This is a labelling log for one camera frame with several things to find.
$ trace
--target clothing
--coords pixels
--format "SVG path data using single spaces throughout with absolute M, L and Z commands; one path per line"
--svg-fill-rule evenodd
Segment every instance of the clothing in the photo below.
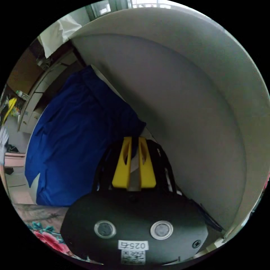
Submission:
M 5 153 L 8 147 L 8 131 L 5 126 L 0 129 L 0 165 L 5 164 Z

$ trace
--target yellow plastic part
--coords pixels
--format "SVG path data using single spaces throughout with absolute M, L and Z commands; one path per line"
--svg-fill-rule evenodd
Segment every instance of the yellow plastic part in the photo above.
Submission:
M 141 188 L 154 188 L 156 178 L 146 139 L 143 137 L 139 137 L 139 171 Z
M 115 188 L 128 188 L 130 181 L 130 166 L 131 166 L 131 144 L 132 137 L 125 137 L 112 180 L 112 185 Z
M 5 122 L 6 122 L 7 118 L 8 118 L 8 115 L 11 113 L 13 107 L 14 107 L 15 104 L 16 104 L 16 101 L 17 101 L 16 98 L 12 98 L 12 99 L 10 99 L 10 100 L 8 101 L 8 111 L 7 111 L 7 113 L 6 113 L 5 116 L 4 116 L 2 125 L 5 124 Z

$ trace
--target blue blanket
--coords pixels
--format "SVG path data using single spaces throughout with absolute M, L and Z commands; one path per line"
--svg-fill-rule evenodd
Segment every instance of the blue blanket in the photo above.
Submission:
M 40 173 L 37 204 L 70 206 L 89 193 L 106 148 L 125 136 L 140 136 L 145 125 L 90 66 L 71 75 L 43 112 L 28 146 L 29 186 Z

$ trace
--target window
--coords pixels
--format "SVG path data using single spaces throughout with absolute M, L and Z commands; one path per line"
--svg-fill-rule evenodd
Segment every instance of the window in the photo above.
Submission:
M 132 6 L 133 8 L 154 7 L 154 8 L 178 9 L 178 7 L 185 7 L 184 5 L 168 0 L 127 0 L 127 1 L 129 3 L 129 6 Z
M 108 12 L 111 12 L 111 8 L 110 8 L 110 4 L 108 0 L 91 4 L 91 8 L 93 9 L 94 16 L 96 18 Z

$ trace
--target qr code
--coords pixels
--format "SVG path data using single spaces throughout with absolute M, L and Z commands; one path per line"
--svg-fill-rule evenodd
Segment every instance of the qr code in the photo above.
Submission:
M 145 250 L 144 251 L 121 250 L 121 263 L 129 265 L 145 264 Z

